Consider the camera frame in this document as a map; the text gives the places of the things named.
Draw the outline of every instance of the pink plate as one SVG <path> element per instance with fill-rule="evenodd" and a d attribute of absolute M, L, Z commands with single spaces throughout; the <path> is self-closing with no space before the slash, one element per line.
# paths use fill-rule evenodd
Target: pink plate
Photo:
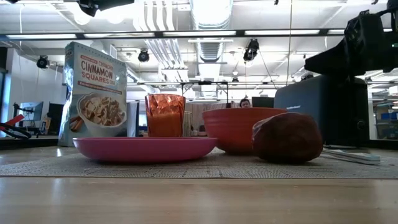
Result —
<path fill-rule="evenodd" d="M 75 138 L 86 157 L 108 162 L 178 162 L 199 159 L 213 150 L 216 138 Z"/>

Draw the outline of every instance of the hair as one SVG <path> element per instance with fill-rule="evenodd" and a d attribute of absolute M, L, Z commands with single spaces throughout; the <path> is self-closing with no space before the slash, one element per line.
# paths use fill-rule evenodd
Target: hair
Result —
<path fill-rule="evenodd" d="M 247 102 L 250 103 L 250 100 L 248 100 L 247 98 L 244 98 L 244 99 L 242 99 L 241 102 L 239 103 L 239 106 L 242 107 L 242 103 L 245 102 L 245 101 L 247 101 Z"/>

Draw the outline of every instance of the placemat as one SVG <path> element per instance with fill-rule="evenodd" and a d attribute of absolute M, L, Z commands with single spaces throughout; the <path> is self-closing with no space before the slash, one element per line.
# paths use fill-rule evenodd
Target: placemat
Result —
<path fill-rule="evenodd" d="M 81 154 L 0 166 L 0 176 L 232 178 L 232 179 L 398 179 L 398 158 L 369 166 L 324 155 L 300 165 L 270 164 L 252 156 L 215 149 L 202 159 L 174 164 L 109 164 Z"/>

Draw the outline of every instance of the orange bowl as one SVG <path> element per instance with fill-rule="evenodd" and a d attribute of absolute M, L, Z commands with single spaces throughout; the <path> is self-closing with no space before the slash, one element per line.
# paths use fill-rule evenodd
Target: orange bowl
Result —
<path fill-rule="evenodd" d="M 274 108 L 228 108 L 203 112 L 208 137 L 217 138 L 217 147 L 231 154 L 252 153 L 252 128 L 258 121 L 286 113 Z"/>

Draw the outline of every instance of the cereal box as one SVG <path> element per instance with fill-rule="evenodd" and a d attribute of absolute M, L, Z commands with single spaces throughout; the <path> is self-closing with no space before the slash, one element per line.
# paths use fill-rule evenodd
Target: cereal box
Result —
<path fill-rule="evenodd" d="M 71 42 L 63 69 L 69 89 L 58 144 L 73 138 L 127 136 L 126 64 Z"/>

